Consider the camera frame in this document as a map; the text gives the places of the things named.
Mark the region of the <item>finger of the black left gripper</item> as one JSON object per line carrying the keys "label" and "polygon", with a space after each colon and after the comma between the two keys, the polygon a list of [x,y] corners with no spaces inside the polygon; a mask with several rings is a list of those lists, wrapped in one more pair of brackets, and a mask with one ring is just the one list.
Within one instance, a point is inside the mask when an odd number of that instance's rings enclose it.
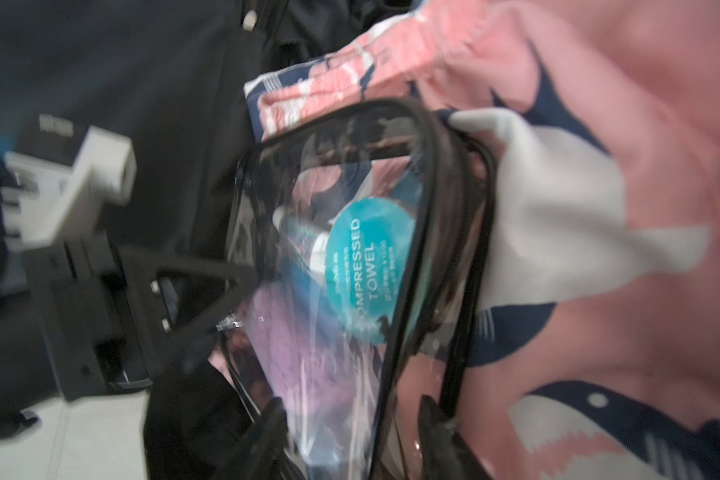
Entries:
{"label": "finger of the black left gripper", "polygon": [[251,265],[125,246],[119,257],[147,366],[166,366],[208,335],[258,287]]}

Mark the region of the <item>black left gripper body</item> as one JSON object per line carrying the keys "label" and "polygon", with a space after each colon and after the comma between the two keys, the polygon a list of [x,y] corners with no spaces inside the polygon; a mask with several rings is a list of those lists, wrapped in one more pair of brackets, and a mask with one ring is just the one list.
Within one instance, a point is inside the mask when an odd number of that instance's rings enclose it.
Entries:
{"label": "black left gripper body", "polygon": [[0,297],[0,438],[35,426],[33,405],[152,384],[116,250],[103,233],[28,250],[24,290]]}

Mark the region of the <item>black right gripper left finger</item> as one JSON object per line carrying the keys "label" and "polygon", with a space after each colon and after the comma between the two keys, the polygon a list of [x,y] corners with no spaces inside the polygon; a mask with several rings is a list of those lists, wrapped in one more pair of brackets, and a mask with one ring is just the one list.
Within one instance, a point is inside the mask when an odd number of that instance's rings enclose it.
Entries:
{"label": "black right gripper left finger", "polygon": [[286,414],[280,398],[269,402],[215,473],[216,479],[289,479],[284,466]]}

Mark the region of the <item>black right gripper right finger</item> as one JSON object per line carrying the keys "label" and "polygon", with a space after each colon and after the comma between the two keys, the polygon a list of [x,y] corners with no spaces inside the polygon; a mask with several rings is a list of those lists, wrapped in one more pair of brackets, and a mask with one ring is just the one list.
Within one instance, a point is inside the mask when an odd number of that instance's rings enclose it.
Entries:
{"label": "black right gripper right finger", "polygon": [[418,430],[422,479],[491,479],[460,435],[457,419],[448,418],[431,396],[421,397]]}

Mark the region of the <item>pink shark print garment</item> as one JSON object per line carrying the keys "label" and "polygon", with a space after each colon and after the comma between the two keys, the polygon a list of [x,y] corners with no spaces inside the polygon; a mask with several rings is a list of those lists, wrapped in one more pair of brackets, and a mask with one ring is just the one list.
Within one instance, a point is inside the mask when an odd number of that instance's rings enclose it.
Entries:
{"label": "pink shark print garment", "polygon": [[458,414],[497,479],[720,479],[720,1],[424,1],[246,84],[420,98],[497,158]]}

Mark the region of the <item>clear black-trimmed toiletry pouch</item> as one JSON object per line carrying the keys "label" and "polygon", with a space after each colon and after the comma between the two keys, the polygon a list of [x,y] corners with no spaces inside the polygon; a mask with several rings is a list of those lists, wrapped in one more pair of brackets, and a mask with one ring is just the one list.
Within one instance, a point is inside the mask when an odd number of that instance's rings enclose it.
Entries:
{"label": "clear black-trimmed toiletry pouch", "polygon": [[420,102],[351,105],[255,146],[226,257],[247,267],[222,346],[277,410],[255,474],[407,477],[405,414],[454,413],[494,200],[494,162]]}

